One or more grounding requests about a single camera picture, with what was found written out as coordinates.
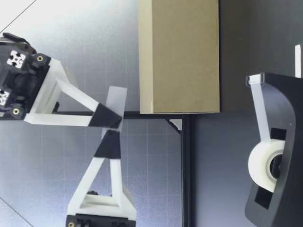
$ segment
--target cardboard box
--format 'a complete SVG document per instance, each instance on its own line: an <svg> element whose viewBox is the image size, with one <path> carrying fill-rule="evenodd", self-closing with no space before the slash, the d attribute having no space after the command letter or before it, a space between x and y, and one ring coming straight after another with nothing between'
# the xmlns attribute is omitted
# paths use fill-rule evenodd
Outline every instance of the cardboard box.
<svg viewBox="0 0 303 227"><path fill-rule="evenodd" d="M219 112L218 0L139 0L140 109Z"/></svg>

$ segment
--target triangular frame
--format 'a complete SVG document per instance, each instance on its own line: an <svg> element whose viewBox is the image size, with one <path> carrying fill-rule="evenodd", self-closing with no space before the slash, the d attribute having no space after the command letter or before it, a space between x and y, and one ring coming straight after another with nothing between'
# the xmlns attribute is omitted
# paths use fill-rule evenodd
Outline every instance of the triangular frame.
<svg viewBox="0 0 303 227"><path fill-rule="evenodd" d="M126 101L126 89L110 87L106 107L123 116ZM102 139L107 131L102 130ZM76 189L68 206L68 215L76 214L97 215L117 218L127 218L136 221L134 200L122 184L121 159L110 159L112 196L88 195L88 191L95 180L105 157L93 157L86 173Z"/></svg>

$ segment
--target white plastic piece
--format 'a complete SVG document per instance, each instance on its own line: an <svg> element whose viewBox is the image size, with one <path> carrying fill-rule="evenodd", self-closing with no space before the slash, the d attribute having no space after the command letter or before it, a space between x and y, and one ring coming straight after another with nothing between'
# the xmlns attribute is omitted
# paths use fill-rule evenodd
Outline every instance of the white plastic piece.
<svg viewBox="0 0 303 227"><path fill-rule="evenodd" d="M179 131L182 131L182 119L170 119L170 122L173 123Z"/></svg>
<svg viewBox="0 0 303 227"><path fill-rule="evenodd" d="M0 105L5 106L7 99L9 98L9 92L2 91L0 89Z"/></svg>
<svg viewBox="0 0 303 227"><path fill-rule="evenodd" d="M270 163L276 156L283 154L284 145L284 140L261 141L249 157L248 169L252 180L270 192L274 192L276 187L276 179L270 172Z"/></svg>
<svg viewBox="0 0 303 227"><path fill-rule="evenodd" d="M18 53L17 51L11 51L7 64L14 65L17 69L20 69L22 68L24 60L25 60L24 54Z"/></svg>
<svg viewBox="0 0 303 227"><path fill-rule="evenodd" d="M261 141L270 142L268 121L261 88L261 74L250 76L250 88L254 100Z"/></svg>
<svg viewBox="0 0 303 227"><path fill-rule="evenodd" d="M294 48L295 53L295 77L301 78L302 72L301 72L301 45L297 45Z"/></svg>
<svg viewBox="0 0 303 227"><path fill-rule="evenodd" d="M89 125L90 120L91 116L31 113L26 115L25 121L30 124L87 127Z"/></svg>
<svg viewBox="0 0 303 227"><path fill-rule="evenodd" d="M110 87L106 107L123 116L126 102L126 88ZM102 138L108 129L102 130ZM136 221L134 200L122 184L121 160L110 160L112 196L87 195L104 159L94 157L68 206L68 215L87 214L127 218Z"/></svg>
<svg viewBox="0 0 303 227"><path fill-rule="evenodd" d="M52 114L61 92L69 95L93 112L99 103L77 88L74 76L66 71L60 61L52 58L49 66L50 69L31 111L26 114L24 121L31 124L88 126L91 116Z"/></svg>

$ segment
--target black metal rod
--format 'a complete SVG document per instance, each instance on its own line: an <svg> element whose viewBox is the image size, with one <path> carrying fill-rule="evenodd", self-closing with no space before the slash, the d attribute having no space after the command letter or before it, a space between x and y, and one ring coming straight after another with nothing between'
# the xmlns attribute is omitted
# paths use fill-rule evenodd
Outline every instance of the black metal rod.
<svg viewBox="0 0 303 227"><path fill-rule="evenodd" d="M92 116L93 112L91 111L59 111L56 114L64 115L83 115L83 116ZM180 114L141 114L139 111L125 111L125 119L181 119L182 115ZM14 121L18 120L13 118L10 114L4 114L3 117L0 117L0 121Z"/></svg>
<svg viewBox="0 0 303 227"><path fill-rule="evenodd" d="M192 227L191 198L191 155L192 155L192 117L182 119L182 226Z"/></svg>

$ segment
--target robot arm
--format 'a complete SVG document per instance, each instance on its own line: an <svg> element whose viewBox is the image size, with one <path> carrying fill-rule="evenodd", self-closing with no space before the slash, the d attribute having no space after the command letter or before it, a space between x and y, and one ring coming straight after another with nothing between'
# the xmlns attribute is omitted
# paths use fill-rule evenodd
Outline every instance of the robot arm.
<svg viewBox="0 0 303 227"><path fill-rule="evenodd" d="M92 116L55 114L63 92L93 112ZM120 132L126 88L110 87L106 105L77 88L60 61L37 53L23 38L0 38L0 112L31 124L102 127L101 144L75 191L66 227L135 227L134 200L123 186ZM105 158L110 159L112 196L89 189Z"/></svg>

